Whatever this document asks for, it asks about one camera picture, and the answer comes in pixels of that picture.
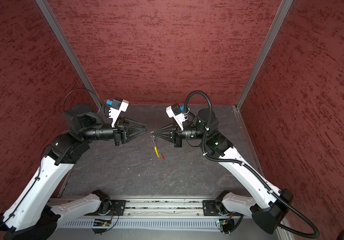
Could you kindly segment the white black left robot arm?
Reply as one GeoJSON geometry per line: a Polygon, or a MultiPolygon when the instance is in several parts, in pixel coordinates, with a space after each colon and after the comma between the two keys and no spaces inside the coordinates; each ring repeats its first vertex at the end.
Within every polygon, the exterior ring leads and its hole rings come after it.
{"type": "Polygon", "coordinates": [[[101,190],[60,206],[48,206],[57,186],[90,149],[93,141],[113,140],[116,146],[146,133],[145,124],[121,118],[128,108],[109,107],[111,124],[94,113],[88,104],[79,104],[63,112],[67,131],[57,136],[43,151],[40,165],[15,203],[0,214],[0,231],[6,240],[46,240],[55,230],[81,216],[97,213],[113,216],[110,196],[101,190]]]}

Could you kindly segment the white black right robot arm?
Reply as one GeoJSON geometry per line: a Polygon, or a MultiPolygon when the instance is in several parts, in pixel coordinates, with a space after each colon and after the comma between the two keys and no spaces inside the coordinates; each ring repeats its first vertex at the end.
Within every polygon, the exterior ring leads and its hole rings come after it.
{"type": "Polygon", "coordinates": [[[259,174],[238,152],[236,147],[218,131],[219,121],[209,109],[201,109],[193,122],[185,124],[188,117],[180,106],[166,109],[171,125],[151,132],[153,139],[163,139],[182,147],[184,140],[201,140],[200,148],[206,159],[216,162],[228,170],[250,194],[249,197],[223,191],[214,200],[216,212],[221,216],[233,213],[248,216],[268,234],[276,228],[283,228],[281,221],[290,211],[293,195],[288,190],[280,190],[259,174]]]}

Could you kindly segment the yellow capped key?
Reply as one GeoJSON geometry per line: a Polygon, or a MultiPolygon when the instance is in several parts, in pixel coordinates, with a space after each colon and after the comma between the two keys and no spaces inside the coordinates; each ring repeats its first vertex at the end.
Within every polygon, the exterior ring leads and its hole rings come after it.
{"type": "Polygon", "coordinates": [[[155,150],[155,153],[156,153],[157,157],[160,158],[161,156],[160,156],[160,153],[158,151],[157,146],[154,146],[154,150],[155,150]]]}

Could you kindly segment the silver keyring with keys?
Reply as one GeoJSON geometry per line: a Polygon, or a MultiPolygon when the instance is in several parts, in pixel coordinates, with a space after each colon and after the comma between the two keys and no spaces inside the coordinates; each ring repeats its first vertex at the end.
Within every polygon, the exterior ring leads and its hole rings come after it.
{"type": "Polygon", "coordinates": [[[158,140],[157,140],[157,138],[154,136],[154,131],[151,131],[151,132],[150,132],[150,137],[151,137],[151,139],[152,139],[152,141],[153,141],[154,146],[157,146],[158,151],[159,151],[158,140]]]}

